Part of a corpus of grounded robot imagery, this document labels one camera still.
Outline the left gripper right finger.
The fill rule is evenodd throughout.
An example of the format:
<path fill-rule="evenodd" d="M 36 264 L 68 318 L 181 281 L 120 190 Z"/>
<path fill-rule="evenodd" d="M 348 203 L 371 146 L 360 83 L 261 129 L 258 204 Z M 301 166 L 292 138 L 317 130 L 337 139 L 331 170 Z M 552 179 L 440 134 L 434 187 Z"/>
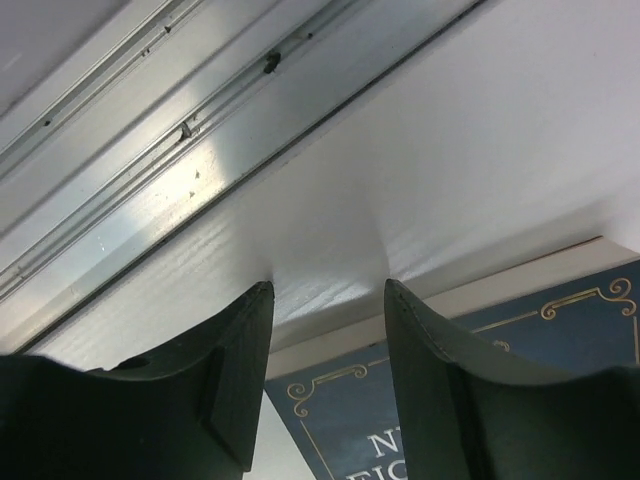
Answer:
<path fill-rule="evenodd" d="M 384 320 L 411 479 L 635 479 L 639 370 L 518 357 L 388 280 Z"/>

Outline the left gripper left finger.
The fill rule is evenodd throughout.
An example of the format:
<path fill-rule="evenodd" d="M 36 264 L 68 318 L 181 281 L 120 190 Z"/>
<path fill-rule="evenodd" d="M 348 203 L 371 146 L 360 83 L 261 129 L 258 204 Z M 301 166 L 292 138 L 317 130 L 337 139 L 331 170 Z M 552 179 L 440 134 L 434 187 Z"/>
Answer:
<path fill-rule="evenodd" d="M 240 479 L 253 463 L 274 288 L 110 370 L 1 359 L 5 479 Z"/>

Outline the dark blue book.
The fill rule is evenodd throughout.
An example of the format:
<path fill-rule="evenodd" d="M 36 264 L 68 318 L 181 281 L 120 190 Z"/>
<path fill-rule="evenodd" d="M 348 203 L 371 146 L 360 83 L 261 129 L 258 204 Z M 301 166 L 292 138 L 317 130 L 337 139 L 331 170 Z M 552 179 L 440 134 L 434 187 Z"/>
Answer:
<path fill-rule="evenodd" d="M 572 373 L 639 360 L 639 256 L 603 237 L 428 304 L 496 347 Z M 381 317 L 273 354 L 265 387 L 316 478 L 405 477 Z"/>

